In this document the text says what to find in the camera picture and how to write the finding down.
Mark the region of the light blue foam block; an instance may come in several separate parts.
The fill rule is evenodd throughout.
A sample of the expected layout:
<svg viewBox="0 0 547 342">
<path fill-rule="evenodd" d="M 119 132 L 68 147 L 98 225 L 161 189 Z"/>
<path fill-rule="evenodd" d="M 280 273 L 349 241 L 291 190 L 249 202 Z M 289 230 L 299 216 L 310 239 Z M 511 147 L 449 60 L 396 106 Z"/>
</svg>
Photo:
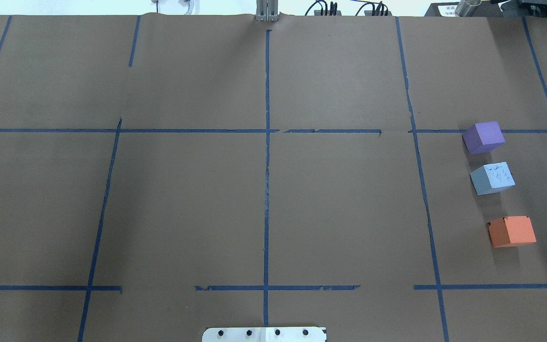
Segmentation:
<svg viewBox="0 0 547 342">
<path fill-rule="evenodd" d="M 482 165 L 470 173 L 470 178 L 477 195 L 499 193 L 515 186 L 514 178 L 505 161 Z"/>
</svg>

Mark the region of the purple foam block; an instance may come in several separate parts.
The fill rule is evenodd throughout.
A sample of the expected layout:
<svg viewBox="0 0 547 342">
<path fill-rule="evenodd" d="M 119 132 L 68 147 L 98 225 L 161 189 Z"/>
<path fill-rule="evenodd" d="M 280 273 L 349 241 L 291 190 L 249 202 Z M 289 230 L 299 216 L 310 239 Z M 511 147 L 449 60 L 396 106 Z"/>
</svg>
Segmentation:
<svg viewBox="0 0 547 342">
<path fill-rule="evenodd" d="M 462 138 L 469 154 L 490 153 L 506 142 L 497 121 L 474 123 Z"/>
</svg>

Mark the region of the orange foam block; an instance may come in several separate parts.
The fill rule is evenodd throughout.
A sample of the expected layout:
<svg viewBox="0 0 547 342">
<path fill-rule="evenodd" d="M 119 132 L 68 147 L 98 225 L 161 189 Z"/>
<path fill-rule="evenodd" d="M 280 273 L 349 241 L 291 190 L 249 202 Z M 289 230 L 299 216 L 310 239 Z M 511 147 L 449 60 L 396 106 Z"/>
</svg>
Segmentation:
<svg viewBox="0 0 547 342">
<path fill-rule="evenodd" d="M 487 224 L 493 247 L 519 247 L 536 243 L 537 239 L 528 216 L 507 216 Z"/>
</svg>

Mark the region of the metal cup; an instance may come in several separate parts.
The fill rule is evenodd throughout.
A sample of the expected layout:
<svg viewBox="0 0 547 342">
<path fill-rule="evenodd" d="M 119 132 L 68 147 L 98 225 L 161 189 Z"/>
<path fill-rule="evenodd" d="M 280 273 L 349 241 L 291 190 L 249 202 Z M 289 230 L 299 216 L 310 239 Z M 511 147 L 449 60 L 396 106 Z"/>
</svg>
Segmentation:
<svg viewBox="0 0 547 342">
<path fill-rule="evenodd" d="M 481 0 L 460 0 L 454 10 L 454 15 L 456 17 L 473 17 L 481 3 Z"/>
</svg>

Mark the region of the aluminium frame post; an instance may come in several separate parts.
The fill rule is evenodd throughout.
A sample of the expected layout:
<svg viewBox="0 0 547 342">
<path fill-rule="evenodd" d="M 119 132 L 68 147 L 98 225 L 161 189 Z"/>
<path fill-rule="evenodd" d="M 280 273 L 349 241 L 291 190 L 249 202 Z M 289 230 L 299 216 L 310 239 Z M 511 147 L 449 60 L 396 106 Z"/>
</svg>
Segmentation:
<svg viewBox="0 0 547 342">
<path fill-rule="evenodd" d="M 256 0 L 255 19 L 257 22 L 277 22 L 279 20 L 278 0 Z"/>
</svg>

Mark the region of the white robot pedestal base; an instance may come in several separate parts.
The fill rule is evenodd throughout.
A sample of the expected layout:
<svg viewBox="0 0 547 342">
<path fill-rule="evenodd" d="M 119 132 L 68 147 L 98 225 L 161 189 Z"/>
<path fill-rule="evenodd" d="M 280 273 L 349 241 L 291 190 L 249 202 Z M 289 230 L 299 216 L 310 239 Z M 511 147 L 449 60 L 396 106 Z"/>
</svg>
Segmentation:
<svg viewBox="0 0 547 342">
<path fill-rule="evenodd" d="M 327 342 L 325 327 L 213 327 L 203 342 Z"/>
</svg>

